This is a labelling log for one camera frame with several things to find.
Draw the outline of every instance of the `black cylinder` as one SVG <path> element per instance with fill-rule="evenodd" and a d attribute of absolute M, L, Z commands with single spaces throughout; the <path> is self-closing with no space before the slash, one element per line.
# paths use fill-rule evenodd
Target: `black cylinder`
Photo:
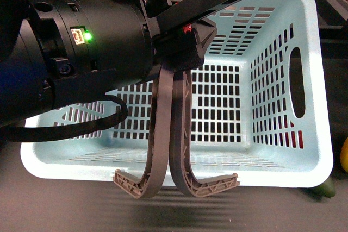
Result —
<path fill-rule="evenodd" d="M 0 127 L 51 110 L 47 79 L 39 45 L 23 20 L 11 56 L 0 64 Z"/>

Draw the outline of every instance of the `laundry basket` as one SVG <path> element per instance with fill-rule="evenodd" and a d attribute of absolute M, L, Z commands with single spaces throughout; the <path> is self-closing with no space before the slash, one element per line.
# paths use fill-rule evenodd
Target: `laundry basket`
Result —
<path fill-rule="evenodd" d="M 237 173 L 241 186 L 322 183 L 333 159 L 314 0 L 243 0 L 209 18 L 218 34 L 203 67 L 192 71 L 191 164 L 196 177 Z M 302 70 L 291 76 L 292 60 Z M 291 78 L 298 86 L 290 88 Z M 111 92 L 129 106 L 129 117 L 116 128 L 23 143 L 25 168 L 53 179 L 112 181 L 116 169 L 140 177 L 151 88 L 145 83 Z M 304 94 L 302 106 L 295 93 Z M 26 126 L 61 126 L 114 111 L 109 102 L 76 104 L 33 117 Z M 164 185 L 174 185 L 169 168 Z"/>

